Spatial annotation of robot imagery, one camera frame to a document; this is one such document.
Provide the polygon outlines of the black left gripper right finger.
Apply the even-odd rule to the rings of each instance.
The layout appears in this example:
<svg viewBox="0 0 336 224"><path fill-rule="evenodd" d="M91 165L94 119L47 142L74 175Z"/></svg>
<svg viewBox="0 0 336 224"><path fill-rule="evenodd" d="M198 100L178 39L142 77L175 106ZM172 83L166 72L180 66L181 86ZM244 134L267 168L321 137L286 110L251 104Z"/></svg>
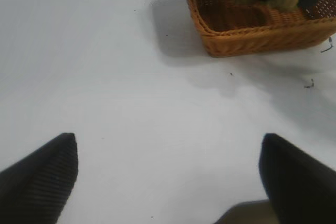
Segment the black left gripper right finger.
<svg viewBox="0 0 336 224"><path fill-rule="evenodd" d="M335 171L274 133L258 163L265 192L280 223L335 223Z"/></svg>

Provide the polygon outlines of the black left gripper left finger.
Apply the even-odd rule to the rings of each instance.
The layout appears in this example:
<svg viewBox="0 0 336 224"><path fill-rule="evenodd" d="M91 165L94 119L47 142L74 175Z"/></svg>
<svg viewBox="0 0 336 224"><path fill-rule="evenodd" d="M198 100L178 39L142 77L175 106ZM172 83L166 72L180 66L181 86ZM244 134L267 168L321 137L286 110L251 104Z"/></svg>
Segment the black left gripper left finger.
<svg viewBox="0 0 336 224"><path fill-rule="evenodd" d="M73 133L62 133L1 171L1 223L56 223L78 176Z"/></svg>

